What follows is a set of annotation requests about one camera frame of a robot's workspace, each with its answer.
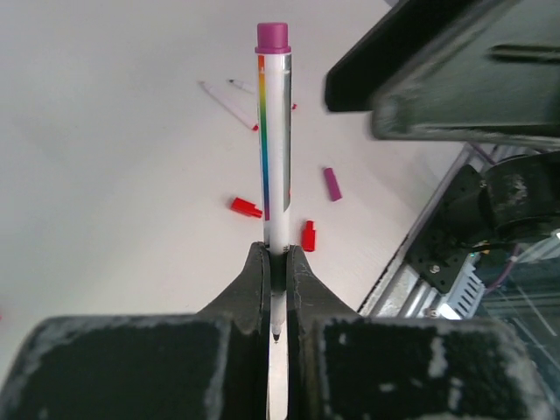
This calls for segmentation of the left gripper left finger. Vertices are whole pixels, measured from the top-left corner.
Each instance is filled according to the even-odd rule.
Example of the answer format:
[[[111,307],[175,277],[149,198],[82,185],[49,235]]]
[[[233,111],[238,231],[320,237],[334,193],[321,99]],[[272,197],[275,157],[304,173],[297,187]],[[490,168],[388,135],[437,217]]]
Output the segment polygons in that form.
[[[194,314],[48,318],[1,389],[4,419],[264,419],[268,254]]]

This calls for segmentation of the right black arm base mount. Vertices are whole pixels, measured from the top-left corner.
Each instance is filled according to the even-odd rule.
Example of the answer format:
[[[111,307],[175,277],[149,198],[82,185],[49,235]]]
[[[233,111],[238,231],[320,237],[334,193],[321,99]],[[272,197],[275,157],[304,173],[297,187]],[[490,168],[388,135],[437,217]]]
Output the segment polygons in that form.
[[[406,263],[441,294],[450,291],[473,246],[487,236],[481,181],[472,166],[462,166],[405,256]]]

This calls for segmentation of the thin white red-tip pen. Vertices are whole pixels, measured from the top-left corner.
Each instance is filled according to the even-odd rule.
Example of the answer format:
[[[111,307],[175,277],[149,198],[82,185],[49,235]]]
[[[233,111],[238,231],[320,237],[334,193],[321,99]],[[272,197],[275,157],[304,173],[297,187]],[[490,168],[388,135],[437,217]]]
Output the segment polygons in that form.
[[[260,23],[256,35],[263,239],[271,274],[270,331],[279,340],[286,318],[286,254],[291,241],[291,46],[286,23]]]

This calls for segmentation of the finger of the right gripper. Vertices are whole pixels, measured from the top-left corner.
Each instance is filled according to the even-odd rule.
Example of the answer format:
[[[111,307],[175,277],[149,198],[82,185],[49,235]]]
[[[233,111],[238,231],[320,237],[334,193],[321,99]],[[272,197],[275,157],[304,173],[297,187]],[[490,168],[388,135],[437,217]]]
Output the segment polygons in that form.
[[[557,148],[556,1],[401,1],[325,77],[379,140]]]

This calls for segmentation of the purple pen cap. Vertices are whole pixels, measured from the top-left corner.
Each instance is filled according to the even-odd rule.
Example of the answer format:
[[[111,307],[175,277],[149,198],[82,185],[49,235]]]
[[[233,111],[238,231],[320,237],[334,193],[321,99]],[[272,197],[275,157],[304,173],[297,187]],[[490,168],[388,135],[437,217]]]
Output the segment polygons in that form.
[[[332,202],[340,200],[342,198],[342,194],[333,168],[326,167],[323,170],[323,175],[330,200]]]

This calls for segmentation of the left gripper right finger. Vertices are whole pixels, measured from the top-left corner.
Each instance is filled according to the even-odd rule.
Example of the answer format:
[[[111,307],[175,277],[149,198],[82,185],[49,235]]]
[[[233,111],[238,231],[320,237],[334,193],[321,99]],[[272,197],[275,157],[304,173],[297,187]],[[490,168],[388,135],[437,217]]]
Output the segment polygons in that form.
[[[515,330],[476,318],[366,318],[286,257],[290,419],[556,419]]]

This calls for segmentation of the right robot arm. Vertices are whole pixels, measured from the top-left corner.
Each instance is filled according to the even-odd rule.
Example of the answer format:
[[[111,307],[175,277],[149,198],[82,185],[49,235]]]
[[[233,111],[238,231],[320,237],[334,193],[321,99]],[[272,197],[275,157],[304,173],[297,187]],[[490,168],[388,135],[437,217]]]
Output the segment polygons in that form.
[[[558,229],[558,2],[399,1],[328,72],[325,105],[368,112],[378,140],[533,150],[492,166],[477,199],[449,208],[457,242]]]

